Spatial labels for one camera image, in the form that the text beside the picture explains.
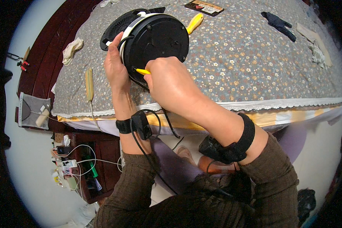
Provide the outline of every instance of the yellow plastic tool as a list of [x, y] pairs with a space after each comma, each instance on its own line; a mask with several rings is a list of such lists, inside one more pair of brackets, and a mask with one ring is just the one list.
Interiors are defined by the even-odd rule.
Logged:
[[186, 28], [187, 34], [190, 35], [201, 24], [203, 19], [204, 15], [202, 13], [196, 14], [190, 21], [189, 26]]
[[94, 84], [93, 84], [93, 70], [88, 68], [85, 72], [86, 81], [86, 98], [87, 101], [92, 101], [94, 97]]
[[136, 69], [136, 71], [142, 75], [150, 74], [149, 70]]

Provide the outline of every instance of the brown sweater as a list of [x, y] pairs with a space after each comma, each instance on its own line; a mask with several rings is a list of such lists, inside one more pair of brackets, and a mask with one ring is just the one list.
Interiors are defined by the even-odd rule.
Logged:
[[[210, 194], [219, 187], [214, 183], [205, 191], [201, 186], [200, 191], [172, 196], [149, 207], [156, 172], [144, 155], [123, 156], [123, 174], [100, 207], [95, 227], [297, 227], [297, 175], [272, 135], [260, 156], [241, 166], [256, 184], [253, 208], [216, 191]], [[211, 179], [199, 177], [195, 185]]]

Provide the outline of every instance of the white lace trim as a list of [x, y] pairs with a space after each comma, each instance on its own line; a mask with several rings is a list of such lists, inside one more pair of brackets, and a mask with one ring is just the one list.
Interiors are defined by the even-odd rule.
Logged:
[[[275, 99], [263, 101], [242, 101], [242, 102], [217, 102], [220, 106], [233, 111], [251, 111], [271, 108], [292, 108], [305, 106], [320, 106], [342, 103], [342, 97], [337, 98], [289, 98], [289, 99]], [[139, 105], [137, 110], [150, 109], [158, 111], [161, 109], [158, 103]], [[114, 109], [94, 112], [94, 116], [107, 116], [115, 114]], [[91, 116], [91, 112], [81, 112], [73, 114], [53, 113], [52, 116], [62, 116], [64, 118], [71, 118], [74, 116]]]

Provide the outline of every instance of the wooden headboard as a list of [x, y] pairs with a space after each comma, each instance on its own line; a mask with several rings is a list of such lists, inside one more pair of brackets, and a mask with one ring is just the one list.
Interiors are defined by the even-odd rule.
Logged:
[[[62, 51], [75, 39], [80, 26], [89, 18], [93, 7], [101, 0], [66, 0], [53, 14], [34, 42], [28, 55], [27, 71], [22, 71], [18, 85], [20, 92], [39, 98], [50, 98], [51, 89], [63, 66]], [[18, 108], [15, 120], [18, 119]], [[48, 122], [49, 131], [64, 132], [68, 126], [54, 120]]]

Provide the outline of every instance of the dark red wooden furniture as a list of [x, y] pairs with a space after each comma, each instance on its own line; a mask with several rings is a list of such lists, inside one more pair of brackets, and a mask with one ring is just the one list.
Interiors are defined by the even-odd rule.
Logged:
[[[116, 163], [120, 157], [119, 137], [101, 133], [91, 135], [87, 133], [69, 133], [68, 135], [71, 139], [70, 146], [76, 147], [80, 144], [94, 145], [93, 149], [97, 159]], [[85, 146], [78, 147], [69, 155], [69, 158], [82, 161], [81, 151], [87, 149], [88, 148]], [[80, 163], [79, 165], [82, 173], [84, 173], [86, 169], [83, 166], [83, 163]], [[111, 193], [113, 193], [114, 186], [121, 174], [116, 165], [102, 161], [96, 162], [95, 169], [99, 175], [97, 180], [102, 186], [100, 191], [97, 191], [96, 189], [87, 189], [86, 179], [84, 176], [81, 177], [82, 195], [87, 203], [94, 203], [102, 198], [109, 197]]]
[[[18, 84], [20, 92], [39, 98], [51, 98], [51, 89], [63, 64], [62, 51], [75, 39], [80, 26], [89, 18], [93, 7], [101, 0], [67, 0], [43, 27], [29, 52], [27, 71], [22, 71]], [[15, 113], [17, 122], [18, 108]], [[66, 132], [73, 128], [54, 120], [48, 122], [49, 131]]]
[[[39, 98], [50, 98], [53, 106], [55, 95], [51, 89], [63, 66], [62, 51], [75, 39], [77, 30], [89, 18], [93, 7], [100, 2], [101, 0], [67, 0], [58, 8], [43, 27], [30, 50], [27, 58], [30, 65], [26, 67], [27, 71], [22, 71], [20, 75], [18, 97], [20, 92], [23, 92]], [[15, 121], [18, 121], [18, 108]], [[48, 121], [48, 127], [49, 131], [68, 134], [71, 138], [71, 146], [93, 144], [98, 159], [117, 162], [120, 157], [119, 137], [96, 131], [76, 130], [51, 119]], [[81, 161], [81, 150], [85, 148], [79, 147], [71, 157]], [[95, 169], [99, 175], [97, 179], [103, 187], [101, 192], [88, 190], [84, 176], [81, 178], [83, 196], [88, 203], [110, 196], [121, 174], [117, 166], [111, 163], [98, 161]]]

